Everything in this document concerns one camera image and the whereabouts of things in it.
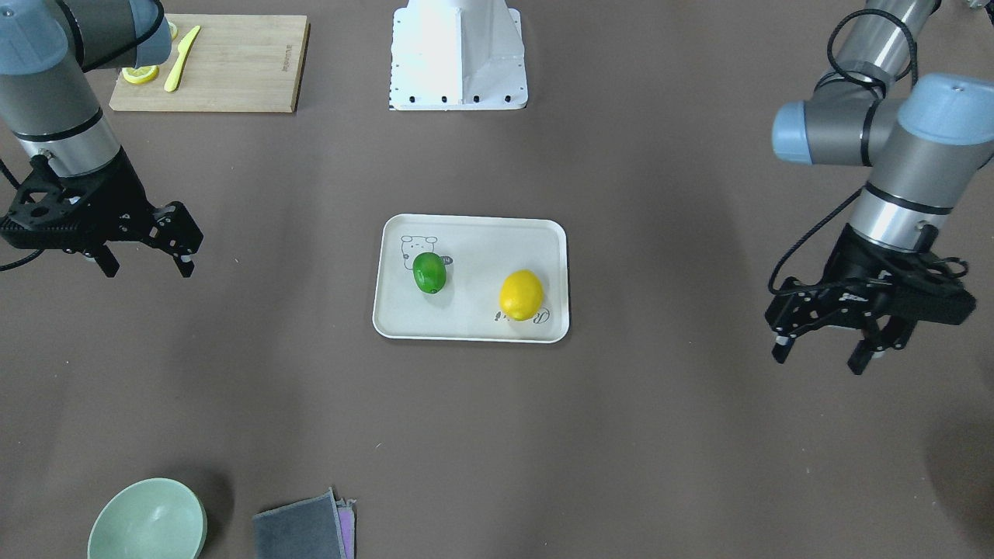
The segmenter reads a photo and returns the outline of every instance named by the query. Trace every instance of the tabletop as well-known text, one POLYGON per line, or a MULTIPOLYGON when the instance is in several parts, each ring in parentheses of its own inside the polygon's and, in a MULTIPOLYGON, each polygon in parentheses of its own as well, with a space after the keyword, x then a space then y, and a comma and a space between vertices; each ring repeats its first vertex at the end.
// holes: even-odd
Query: tabletop
MULTIPOLYGON (((990 21, 944 4, 922 74, 994 80, 990 21)), ((306 15, 294 114, 115 112, 115 72, 88 74, 149 200, 205 240, 189 279, 140 245, 113 279, 57 251, 0 275, 0 556, 83 557, 153 476, 201 497, 204 559, 253 556, 253 514, 331 485, 363 559, 994 553, 990 166, 935 246, 972 264, 963 325, 860 377, 853 331, 769 354, 773 265, 869 173, 784 163, 770 127, 861 3, 514 0, 528 106, 419 113, 388 110, 401 7, 166 2, 306 15), (560 224, 566 337, 381 336, 403 213, 560 224)), ((9 132, 0 156, 27 174, 9 132)), ((817 280, 843 223, 784 273, 817 280)))

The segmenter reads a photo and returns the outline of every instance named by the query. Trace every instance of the cutting board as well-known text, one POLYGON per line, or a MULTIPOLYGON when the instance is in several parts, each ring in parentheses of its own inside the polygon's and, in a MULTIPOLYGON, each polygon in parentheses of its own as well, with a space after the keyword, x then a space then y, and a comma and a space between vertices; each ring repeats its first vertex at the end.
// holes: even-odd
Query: cutting board
POLYGON ((110 96, 114 110, 293 112, 297 105, 309 24, 306 16, 167 14, 179 28, 169 60, 146 84, 120 75, 110 96), (163 85, 180 40, 201 26, 179 88, 163 85))

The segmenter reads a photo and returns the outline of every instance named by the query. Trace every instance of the mint green bowl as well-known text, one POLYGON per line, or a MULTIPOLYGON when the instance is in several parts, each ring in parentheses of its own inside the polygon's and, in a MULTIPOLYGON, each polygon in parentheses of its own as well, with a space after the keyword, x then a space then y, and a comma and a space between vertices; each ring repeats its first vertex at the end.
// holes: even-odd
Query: mint green bowl
POLYGON ((118 493, 89 533, 89 559, 196 559, 207 537, 200 499, 179 481, 155 477, 118 493))

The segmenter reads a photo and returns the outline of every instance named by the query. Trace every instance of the yellow knife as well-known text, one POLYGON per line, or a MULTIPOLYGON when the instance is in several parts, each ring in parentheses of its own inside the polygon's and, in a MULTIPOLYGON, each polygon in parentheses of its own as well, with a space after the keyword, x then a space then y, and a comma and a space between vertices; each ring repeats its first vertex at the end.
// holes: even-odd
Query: yellow knife
POLYGON ((176 51, 180 54, 176 58, 176 64, 173 65, 173 69, 169 71, 169 78, 166 78, 165 90, 167 92, 174 92, 176 88, 180 85, 180 77, 183 76, 183 65, 186 64, 186 58, 190 54, 190 47, 193 46, 193 40, 197 38, 197 34, 200 33, 200 26, 196 26, 187 33, 183 40, 180 41, 176 51))

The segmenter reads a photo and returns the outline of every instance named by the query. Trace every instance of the yellow lemon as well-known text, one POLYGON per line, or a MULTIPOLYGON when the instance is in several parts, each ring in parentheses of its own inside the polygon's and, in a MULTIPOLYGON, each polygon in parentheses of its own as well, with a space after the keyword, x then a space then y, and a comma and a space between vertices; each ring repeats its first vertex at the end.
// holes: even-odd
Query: yellow lemon
POLYGON ((539 311, 545 294, 542 282, 530 270, 518 270, 504 279, 500 309, 515 320, 528 320, 539 311))
POLYGON ((121 76, 129 84, 146 84, 155 80, 155 77, 158 75, 158 66, 143 66, 141 68, 125 68, 121 70, 121 76))

